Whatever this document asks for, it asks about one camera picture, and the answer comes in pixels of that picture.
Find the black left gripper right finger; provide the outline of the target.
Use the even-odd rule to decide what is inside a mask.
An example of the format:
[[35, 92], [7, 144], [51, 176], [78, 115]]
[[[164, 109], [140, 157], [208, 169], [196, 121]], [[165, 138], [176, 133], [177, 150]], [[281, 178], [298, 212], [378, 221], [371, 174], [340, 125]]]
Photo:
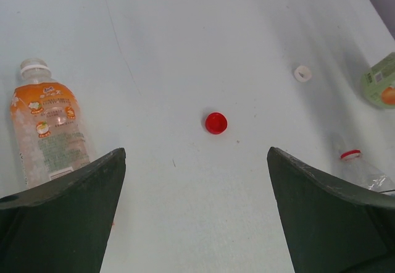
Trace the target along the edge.
[[267, 163], [295, 272], [394, 272], [394, 197], [279, 148]]

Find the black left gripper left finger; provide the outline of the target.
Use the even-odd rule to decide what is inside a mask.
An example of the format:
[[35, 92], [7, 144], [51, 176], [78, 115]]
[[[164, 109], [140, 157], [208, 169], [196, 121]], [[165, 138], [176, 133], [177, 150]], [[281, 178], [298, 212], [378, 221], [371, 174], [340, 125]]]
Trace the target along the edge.
[[1, 272], [99, 272], [126, 172], [117, 148], [1, 198]]

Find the white green fruit tea bottle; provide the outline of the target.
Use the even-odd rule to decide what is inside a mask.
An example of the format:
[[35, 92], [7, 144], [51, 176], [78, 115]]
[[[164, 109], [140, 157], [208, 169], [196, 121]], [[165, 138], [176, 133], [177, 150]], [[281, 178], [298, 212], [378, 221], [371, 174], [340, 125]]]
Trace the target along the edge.
[[364, 97], [382, 109], [394, 109], [394, 52], [375, 64], [361, 78]]

